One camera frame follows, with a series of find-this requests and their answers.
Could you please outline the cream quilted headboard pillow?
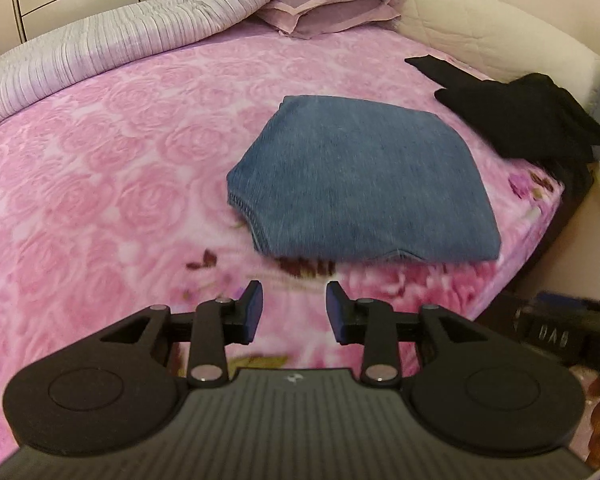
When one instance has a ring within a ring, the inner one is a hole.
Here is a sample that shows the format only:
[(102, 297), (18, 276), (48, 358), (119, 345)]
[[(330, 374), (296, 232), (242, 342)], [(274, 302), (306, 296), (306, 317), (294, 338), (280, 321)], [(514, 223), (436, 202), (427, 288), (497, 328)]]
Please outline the cream quilted headboard pillow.
[(405, 0), (394, 29), (494, 80), (550, 76), (586, 110), (600, 90), (597, 53), (500, 0)]

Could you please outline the blue denim jeans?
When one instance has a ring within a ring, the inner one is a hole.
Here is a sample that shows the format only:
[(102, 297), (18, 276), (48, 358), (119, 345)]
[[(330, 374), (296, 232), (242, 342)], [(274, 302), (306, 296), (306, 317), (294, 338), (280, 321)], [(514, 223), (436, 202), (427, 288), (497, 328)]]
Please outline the blue denim jeans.
[(274, 258), (464, 263), (500, 254), (467, 144), (421, 110), (286, 96), (226, 180), (254, 247)]

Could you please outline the lilac striped duvet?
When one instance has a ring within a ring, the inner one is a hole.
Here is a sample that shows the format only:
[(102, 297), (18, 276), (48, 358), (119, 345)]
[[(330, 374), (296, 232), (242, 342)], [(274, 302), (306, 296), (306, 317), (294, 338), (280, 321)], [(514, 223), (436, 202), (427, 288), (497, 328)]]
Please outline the lilac striped duvet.
[(80, 81), (194, 44), (272, 0), (146, 0), (81, 18), (0, 56), (0, 123)]

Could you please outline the pink floral blanket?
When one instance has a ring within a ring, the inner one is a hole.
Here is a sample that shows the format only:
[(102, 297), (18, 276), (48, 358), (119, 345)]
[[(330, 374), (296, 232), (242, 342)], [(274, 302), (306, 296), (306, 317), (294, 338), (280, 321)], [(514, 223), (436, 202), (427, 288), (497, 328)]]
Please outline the pink floral blanket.
[[(325, 285), (411, 311), (468, 318), (530, 257), (560, 203), (543, 170), (498, 157), (408, 64), (428, 48), (362, 26), (310, 40), (245, 21), (214, 38), (82, 81), (0, 125), (0, 463), (15, 451), (2, 411), (29, 363), (150, 306), (194, 310), (264, 288), (256, 339), (239, 365), (358, 367), (337, 344)], [(465, 140), (502, 250), (474, 266), (282, 263), (258, 255), (226, 201), (226, 177), (285, 96), (330, 94), (438, 115)]]

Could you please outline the mauve pillow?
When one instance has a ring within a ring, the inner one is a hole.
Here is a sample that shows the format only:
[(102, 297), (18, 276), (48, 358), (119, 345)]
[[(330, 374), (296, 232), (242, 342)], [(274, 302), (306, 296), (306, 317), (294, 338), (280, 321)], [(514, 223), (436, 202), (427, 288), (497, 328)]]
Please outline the mauve pillow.
[(272, 0), (257, 17), (282, 34), (311, 39), (400, 18), (406, 0)]

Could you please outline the black garment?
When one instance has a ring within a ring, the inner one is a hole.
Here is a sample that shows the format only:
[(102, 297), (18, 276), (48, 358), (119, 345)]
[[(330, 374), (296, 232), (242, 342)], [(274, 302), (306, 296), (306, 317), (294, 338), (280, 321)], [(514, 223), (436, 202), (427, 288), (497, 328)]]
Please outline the black garment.
[(511, 82), (479, 79), (431, 55), (407, 58), (440, 88), (438, 102), (460, 116), (503, 158), (587, 165), (600, 146), (600, 124), (549, 76)]

